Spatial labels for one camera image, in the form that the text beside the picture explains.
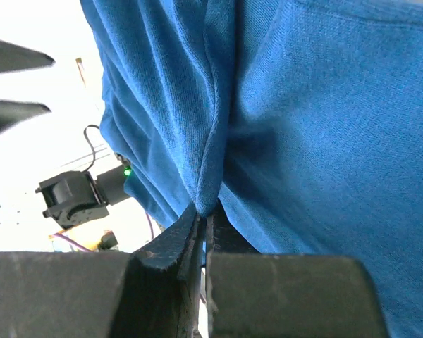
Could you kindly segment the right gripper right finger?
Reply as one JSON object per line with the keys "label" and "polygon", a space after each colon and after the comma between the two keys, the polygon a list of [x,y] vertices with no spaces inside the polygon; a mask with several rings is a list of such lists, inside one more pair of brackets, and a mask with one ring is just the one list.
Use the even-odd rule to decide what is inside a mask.
{"label": "right gripper right finger", "polygon": [[205,253],[255,254],[253,247],[230,223],[220,200],[207,217]]}

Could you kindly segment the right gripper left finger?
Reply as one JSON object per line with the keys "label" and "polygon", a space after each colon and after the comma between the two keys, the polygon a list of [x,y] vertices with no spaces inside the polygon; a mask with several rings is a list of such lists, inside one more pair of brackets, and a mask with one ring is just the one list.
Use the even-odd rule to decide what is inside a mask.
{"label": "right gripper left finger", "polygon": [[202,219],[189,205],[174,224],[131,254],[113,337],[194,337],[201,264]]}

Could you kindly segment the blue t-shirt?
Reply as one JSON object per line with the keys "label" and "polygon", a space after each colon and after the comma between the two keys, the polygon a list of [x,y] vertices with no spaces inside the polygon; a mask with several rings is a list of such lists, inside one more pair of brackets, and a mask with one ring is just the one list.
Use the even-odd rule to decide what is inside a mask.
{"label": "blue t-shirt", "polygon": [[164,227],[221,202],[256,249],[360,259],[423,337],[423,3],[83,1],[103,138]]}

